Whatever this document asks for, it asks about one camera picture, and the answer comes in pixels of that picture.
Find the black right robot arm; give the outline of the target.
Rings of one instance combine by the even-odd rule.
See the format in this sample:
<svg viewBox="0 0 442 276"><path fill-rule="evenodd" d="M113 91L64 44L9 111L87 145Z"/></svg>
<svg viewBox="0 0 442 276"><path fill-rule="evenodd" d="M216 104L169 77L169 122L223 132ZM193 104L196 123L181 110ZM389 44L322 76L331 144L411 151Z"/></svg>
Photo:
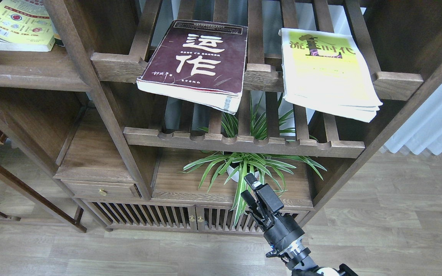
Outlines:
<svg viewBox="0 0 442 276"><path fill-rule="evenodd" d="M356 276L347 265L341 264L339 269L318 266L309 256L311 251L303 246L305 232L291 215L282 215L284 205L276 196L269 184L262 184L249 173L244 177L256 198L249 191L241 196L249 206L251 217L263 230L264 238L272 251L266 253L267 258L279 257L292 272L293 276Z"/></svg>

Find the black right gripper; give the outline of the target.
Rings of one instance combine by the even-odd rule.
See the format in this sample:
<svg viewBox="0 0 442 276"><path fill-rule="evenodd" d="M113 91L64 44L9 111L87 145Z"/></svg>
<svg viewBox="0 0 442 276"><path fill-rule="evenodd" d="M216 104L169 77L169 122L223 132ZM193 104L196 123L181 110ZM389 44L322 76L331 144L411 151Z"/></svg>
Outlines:
<svg viewBox="0 0 442 276"><path fill-rule="evenodd" d="M250 215L264 232L264 238L271 246L267 258L305 258L306 248L302 245L305 232L290 215L281 215L282 201L269 184L262 184L252 173L244 176L256 197L245 190L241 197L247 203Z"/></svg>

